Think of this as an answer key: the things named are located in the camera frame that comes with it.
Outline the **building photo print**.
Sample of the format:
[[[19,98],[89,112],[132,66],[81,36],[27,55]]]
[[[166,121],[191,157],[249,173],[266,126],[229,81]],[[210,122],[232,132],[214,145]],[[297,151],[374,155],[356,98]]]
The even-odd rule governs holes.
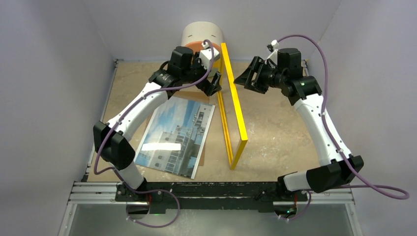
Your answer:
[[[194,179],[215,105],[171,97],[152,114],[135,164]]]

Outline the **yellow wooden picture frame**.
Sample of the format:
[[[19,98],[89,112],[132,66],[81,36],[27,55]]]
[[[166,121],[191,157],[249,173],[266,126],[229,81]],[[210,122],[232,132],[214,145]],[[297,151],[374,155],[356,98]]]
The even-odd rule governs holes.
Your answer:
[[[228,47],[220,44],[220,85],[222,91],[217,93],[228,163],[235,170],[248,142],[248,133],[241,108],[237,86],[234,84],[234,73]]]

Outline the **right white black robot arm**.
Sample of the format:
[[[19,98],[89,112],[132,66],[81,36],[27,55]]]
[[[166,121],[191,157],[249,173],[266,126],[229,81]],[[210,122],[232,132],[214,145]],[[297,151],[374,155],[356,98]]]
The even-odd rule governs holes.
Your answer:
[[[354,171],[364,166],[363,158],[352,155],[331,118],[326,116],[324,96],[316,78],[303,74],[301,52],[284,48],[276,50],[272,56],[277,62],[255,56],[234,84],[262,94],[269,88],[280,89],[304,121],[320,164],[317,168],[278,177],[277,196],[288,200],[298,190],[321,193],[349,184],[355,178]]]

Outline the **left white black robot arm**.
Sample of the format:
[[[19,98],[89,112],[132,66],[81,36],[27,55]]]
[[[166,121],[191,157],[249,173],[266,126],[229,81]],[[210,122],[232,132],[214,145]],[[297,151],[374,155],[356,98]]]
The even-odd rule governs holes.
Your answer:
[[[206,96],[221,90],[220,73],[215,72],[214,63],[220,52],[208,43],[194,52],[191,48],[177,46],[168,61],[151,74],[142,91],[115,117],[107,122],[97,121],[93,126],[93,142],[97,163],[108,162],[108,170],[114,171],[128,186],[127,194],[134,201],[145,198],[146,179],[134,163],[135,149],[129,143],[133,134],[148,116],[177,91],[196,86]]]

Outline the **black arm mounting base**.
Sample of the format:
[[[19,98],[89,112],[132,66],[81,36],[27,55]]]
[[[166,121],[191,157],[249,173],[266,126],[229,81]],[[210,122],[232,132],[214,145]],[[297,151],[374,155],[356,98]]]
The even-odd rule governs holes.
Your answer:
[[[148,182],[131,191],[117,185],[115,200],[149,203],[151,214],[168,209],[256,210],[261,213],[295,213],[296,204],[308,200],[300,190],[285,193],[275,181],[266,182]]]

